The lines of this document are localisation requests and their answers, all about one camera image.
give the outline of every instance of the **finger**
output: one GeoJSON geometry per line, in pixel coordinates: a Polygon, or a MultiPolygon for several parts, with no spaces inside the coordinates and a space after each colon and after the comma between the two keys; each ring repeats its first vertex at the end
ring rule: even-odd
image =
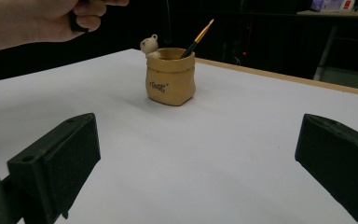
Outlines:
{"type": "Polygon", "coordinates": [[[109,6],[125,7],[129,4],[130,0],[104,0],[104,2],[109,6]]]}
{"type": "Polygon", "coordinates": [[[79,26],[89,29],[90,32],[95,31],[101,25],[101,18],[97,16],[78,16],[76,22],[79,26]]]}
{"type": "Polygon", "coordinates": [[[103,1],[79,2],[74,7],[77,16],[98,16],[106,13],[106,4],[103,1]]]}

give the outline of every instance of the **yellow pen holder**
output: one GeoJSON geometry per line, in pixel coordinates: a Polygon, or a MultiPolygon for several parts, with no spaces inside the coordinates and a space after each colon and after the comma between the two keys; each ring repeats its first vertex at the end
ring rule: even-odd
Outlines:
{"type": "Polygon", "coordinates": [[[147,96],[165,105],[182,105],[196,92],[195,54],[180,59],[185,49],[158,49],[160,58],[147,59],[147,96]]]}

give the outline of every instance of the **pen holder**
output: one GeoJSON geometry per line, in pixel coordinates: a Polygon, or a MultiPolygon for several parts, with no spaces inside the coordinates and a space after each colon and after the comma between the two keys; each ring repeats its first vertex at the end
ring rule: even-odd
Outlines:
{"type": "Polygon", "coordinates": [[[181,59],[185,49],[158,49],[161,57],[147,59],[147,96],[165,105],[182,105],[196,92],[195,53],[181,59]]]}

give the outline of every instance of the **bear figurine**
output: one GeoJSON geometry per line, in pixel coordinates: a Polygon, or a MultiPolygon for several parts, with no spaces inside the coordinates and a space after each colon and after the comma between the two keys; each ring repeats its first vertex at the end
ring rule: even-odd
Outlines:
{"type": "Polygon", "coordinates": [[[141,42],[140,44],[141,52],[145,54],[146,59],[149,57],[155,57],[155,58],[161,57],[160,53],[157,51],[158,49],[157,41],[158,41],[158,36],[152,35],[151,37],[148,37],[141,42]]]}

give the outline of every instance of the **white table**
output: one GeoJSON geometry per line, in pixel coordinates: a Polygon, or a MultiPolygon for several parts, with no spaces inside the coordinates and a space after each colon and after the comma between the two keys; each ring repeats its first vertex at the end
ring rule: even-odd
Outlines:
{"type": "Polygon", "coordinates": [[[206,63],[182,106],[147,98],[136,49],[1,80],[0,177],[43,134],[92,112],[102,159],[56,223],[356,223],[295,150],[305,113],[358,131],[358,94],[347,92],[358,91],[206,63]]]}

